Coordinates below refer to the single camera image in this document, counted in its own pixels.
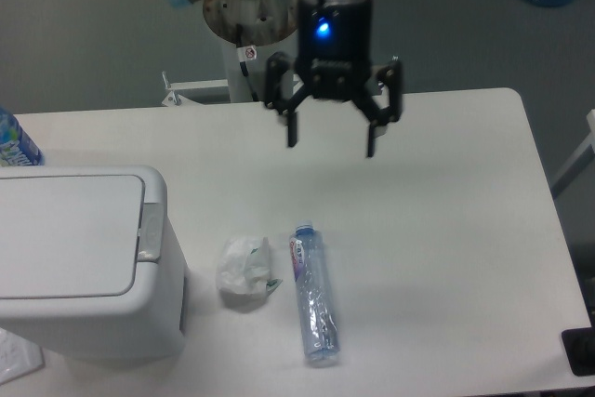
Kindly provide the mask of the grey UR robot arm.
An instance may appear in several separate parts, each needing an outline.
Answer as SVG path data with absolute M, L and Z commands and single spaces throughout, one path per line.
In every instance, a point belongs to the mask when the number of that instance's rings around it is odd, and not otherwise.
M 373 0 L 168 0 L 201 4 L 211 32 L 229 49 L 234 102 L 276 112 L 287 143 L 298 141 L 298 106 L 308 98 L 349 102 L 368 123 L 368 156 L 403 112 L 403 65 L 371 59 Z

